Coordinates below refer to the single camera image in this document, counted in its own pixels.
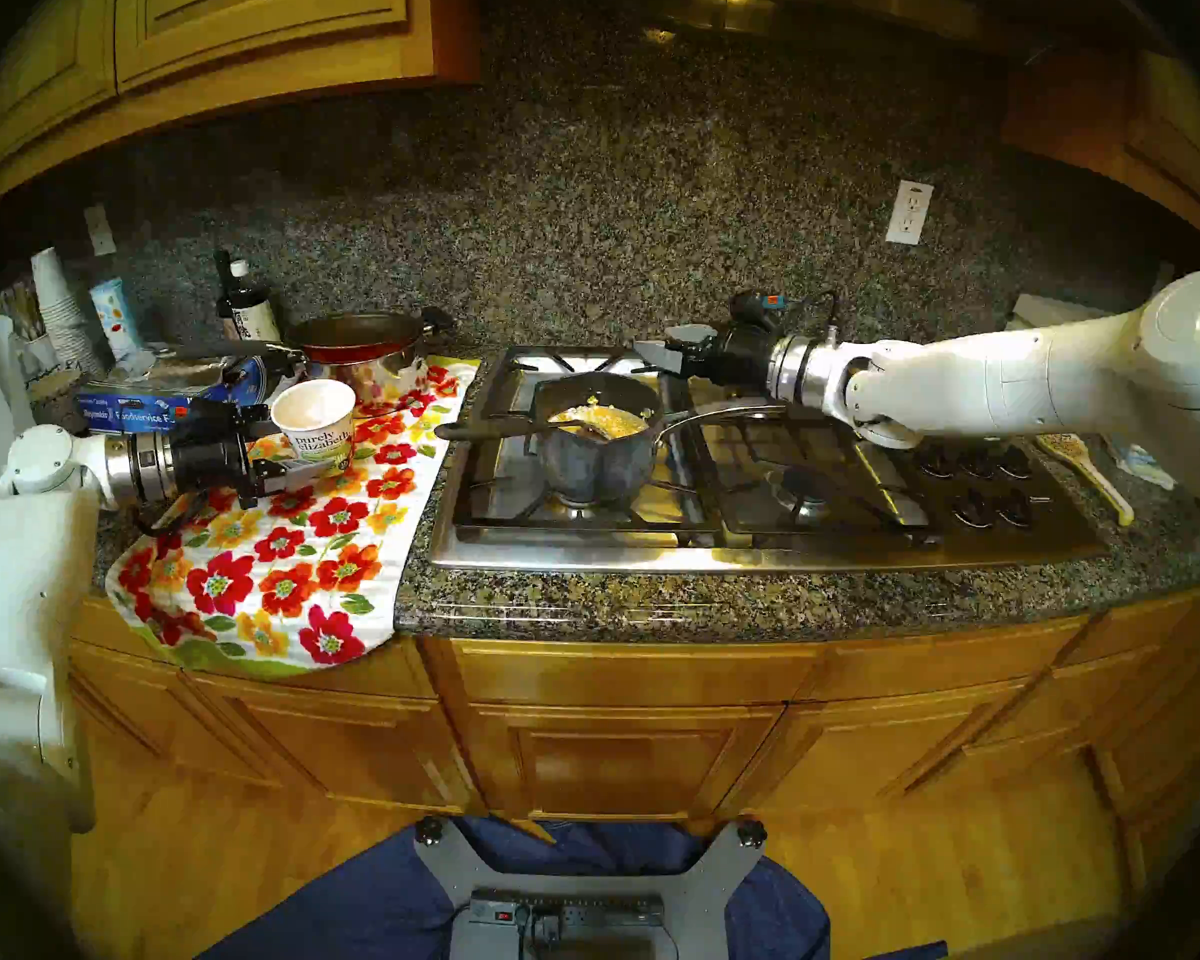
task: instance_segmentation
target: dark bottle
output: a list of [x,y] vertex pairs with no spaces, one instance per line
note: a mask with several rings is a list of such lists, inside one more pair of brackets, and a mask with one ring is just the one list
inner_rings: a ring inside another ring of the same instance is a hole
[[222,290],[217,298],[217,317],[222,320],[222,332],[229,341],[240,340],[240,330],[232,316],[232,289],[235,280],[232,277],[232,254],[226,251],[214,251],[214,263],[217,265],[217,281]]
[[232,316],[241,341],[280,341],[266,288],[250,280],[250,263],[232,260]]

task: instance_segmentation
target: purely elizabeth cup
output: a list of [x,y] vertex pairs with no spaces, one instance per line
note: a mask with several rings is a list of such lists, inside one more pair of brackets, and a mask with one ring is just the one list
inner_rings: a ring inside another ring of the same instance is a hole
[[347,470],[352,457],[355,391],[332,379],[302,382],[271,404],[271,421],[289,438],[302,461],[329,463],[329,474]]

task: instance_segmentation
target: food in pan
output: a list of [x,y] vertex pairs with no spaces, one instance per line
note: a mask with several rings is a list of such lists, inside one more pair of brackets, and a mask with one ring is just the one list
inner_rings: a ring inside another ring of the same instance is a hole
[[626,412],[613,406],[600,406],[595,396],[587,400],[587,402],[588,404],[586,406],[575,406],[574,408],[564,409],[564,412],[557,412],[550,419],[550,422],[568,422],[570,420],[587,422],[600,430],[610,440],[631,437],[632,434],[637,434],[637,432],[642,432],[642,430],[648,430],[648,422],[640,419],[634,412]]

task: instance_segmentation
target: stainless steel stove surface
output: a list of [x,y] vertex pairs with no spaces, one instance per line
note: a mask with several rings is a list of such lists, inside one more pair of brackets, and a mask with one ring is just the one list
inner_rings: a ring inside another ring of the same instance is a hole
[[[667,412],[737,397],[658,374],[634,352],[514,347],[474,418],[526,414],[534,386],[582,371],[646,382]],[[913,452],[858,440],[792,407],[782,418],[689,424],[623,505],[550,496],[534,437],[458,444],[431,538],[444,568],[529,571],[922,570],[1044,563],[1102,544],[1040,461],[1012,443],[926,440]]]

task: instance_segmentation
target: pan handle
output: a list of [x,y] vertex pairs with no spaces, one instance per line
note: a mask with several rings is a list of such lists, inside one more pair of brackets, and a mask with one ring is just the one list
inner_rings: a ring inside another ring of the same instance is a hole
[[690,422],[709,422],[718,419],[732,419],[734,416],[785,416],[791,410],[791,406],[786,402],[766,402],[764,400],[738,400],[734,403],[721,406],[721,408],[709,408],[706,412],[674,412],[666,416],[666,426],[662,426],[661,432],[658,434],[658,439],[654,440],[656,446],[661,443],[668,432],[677,430],[679,426],[685,426]]
[[419,313],[422,319],[422,336],[434,336],[436,334],[449,334],[454,326],[458,325],[452,316],[443,308],[436,306],[424,306]]
[[578,420],[539,422],[529,416],[506,416],[497,420],[472,420],[467,424],[442,422],[439,426],[436,426],[434,433],[442,440],[478,443],[480,440],[504,440],[508,437],[528,437],[533,432],[560,430],[562,426],[570,426],[574,430],[590,430],[590,434],[593,437],[604,439],[602,432],[599,432],[599,430],[595,430],[594,426]]

